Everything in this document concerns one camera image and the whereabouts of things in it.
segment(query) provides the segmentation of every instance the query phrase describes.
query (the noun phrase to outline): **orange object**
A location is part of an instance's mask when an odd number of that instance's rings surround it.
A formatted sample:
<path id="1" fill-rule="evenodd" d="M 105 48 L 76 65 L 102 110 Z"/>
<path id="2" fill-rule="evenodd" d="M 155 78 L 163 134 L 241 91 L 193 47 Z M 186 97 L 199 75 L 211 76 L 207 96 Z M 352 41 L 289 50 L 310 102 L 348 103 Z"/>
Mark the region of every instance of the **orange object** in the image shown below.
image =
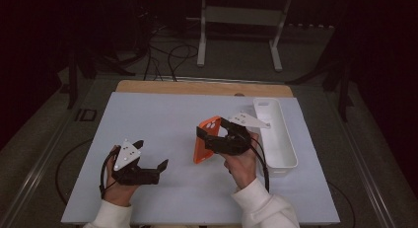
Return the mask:
<path id="1" fill-rule="evenodd" d="M 219 127 L 221 126 L 221 118 L 219 116 L 213 116 L 200 122 L 199 126 L 205 130 L 209 135 L 217 136 L 219 133 Z M 194 146 L 193 162 L 199 164 L 200 162 L 208 159 L 213 155 L 212 150 L 205 148 L 205 141 L 196 136 L 196 144 Z"/>

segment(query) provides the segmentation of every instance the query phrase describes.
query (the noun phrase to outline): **hand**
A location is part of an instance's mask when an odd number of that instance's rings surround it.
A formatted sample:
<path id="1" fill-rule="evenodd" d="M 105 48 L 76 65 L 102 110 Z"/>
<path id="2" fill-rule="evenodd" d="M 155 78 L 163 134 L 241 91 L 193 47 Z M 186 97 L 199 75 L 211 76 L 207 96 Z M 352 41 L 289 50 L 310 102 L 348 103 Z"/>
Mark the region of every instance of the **hand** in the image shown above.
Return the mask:
<path id="1" fill-rule="evenodd" d="M 249 135 L 253 138 L 251 145 L 257 148 L 256 141 L 258 134 L 250 132 Z M 224 166 L 231 172 L 237 186 L 242 190 L 255 180 L 255 153 L 249 149 L 238 156 L 231 156 L 228 154 L 220 154 L 225 158 Z"/>
<path id="2" fill-rule="evenodd" d="M 104 200 L 118 206 L 130 206 L 130 198 L 139 186 L 123 186 L 117 183 L 111 176 L 111 169 L 113 168 L 114 162 L 115 157 L 110 158 L 106 164 L 107 181 Z"/>

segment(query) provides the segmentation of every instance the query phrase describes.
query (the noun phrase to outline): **white container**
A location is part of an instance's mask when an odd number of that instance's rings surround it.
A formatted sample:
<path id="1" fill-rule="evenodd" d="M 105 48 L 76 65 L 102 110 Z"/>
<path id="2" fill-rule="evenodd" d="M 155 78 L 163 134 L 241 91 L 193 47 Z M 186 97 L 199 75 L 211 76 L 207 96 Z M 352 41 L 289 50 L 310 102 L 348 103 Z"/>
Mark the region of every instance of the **white container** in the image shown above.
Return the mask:
<path id="1" fill-rule="evenodd" d="M 265 160 L 270 177 L 283 177 L 298 166 L 289 132 L 280 108 L 273 98 L 255 98 L 253 100 L 258 119 L 270 123 L 270 128 L 260 128 Z"/>

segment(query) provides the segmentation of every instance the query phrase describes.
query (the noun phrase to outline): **white sweatshirt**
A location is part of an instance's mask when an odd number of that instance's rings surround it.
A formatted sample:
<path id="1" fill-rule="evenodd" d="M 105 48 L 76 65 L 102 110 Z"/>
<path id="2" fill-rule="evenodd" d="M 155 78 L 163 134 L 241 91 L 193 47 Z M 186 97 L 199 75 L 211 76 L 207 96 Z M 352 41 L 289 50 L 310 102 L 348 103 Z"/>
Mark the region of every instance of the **white sweatshirt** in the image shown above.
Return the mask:
<path id="1" fill-rule="evenodd" d="M 293 206 L 283 197 L 268 193 L 258 179 L 232 197 L 243 209 L 243 228 L 299 228 Z M 131 206 L 116 206 L 103 200 L 95 221 L 84 227 L 130 228 L 131 213 Z"/>

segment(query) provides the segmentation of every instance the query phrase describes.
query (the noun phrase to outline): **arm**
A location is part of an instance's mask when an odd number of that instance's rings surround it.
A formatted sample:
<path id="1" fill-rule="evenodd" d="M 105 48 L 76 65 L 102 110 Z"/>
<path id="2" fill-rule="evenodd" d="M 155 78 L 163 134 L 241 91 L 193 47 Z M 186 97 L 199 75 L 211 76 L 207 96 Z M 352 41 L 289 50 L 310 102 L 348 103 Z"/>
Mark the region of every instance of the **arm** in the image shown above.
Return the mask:
<path id="1" fill-rule="evenodd" d="M 256 148 L 258 135 L 250 133 L 252 146 Z M 243 209 L 243 227 L 294 228 L 299 223 L 292 205 L 283 197 L 269 194 L 255 176 L 256 156 L 252 150 L 239 156 L 221 154 L 225 167 L 231 172 L 239 191 L 233 199 Z"/>
<path id="2" fill-rule="evenodd" d="M 114 160 L 111 158 L 106 164 L 106 189 L 101 208 L 95 221 L 85 225 L 85 228 L 130 228 L 132 206 L 129 201 L 139 186 L 123 186 L 114 180 L 111 176 Z"/>

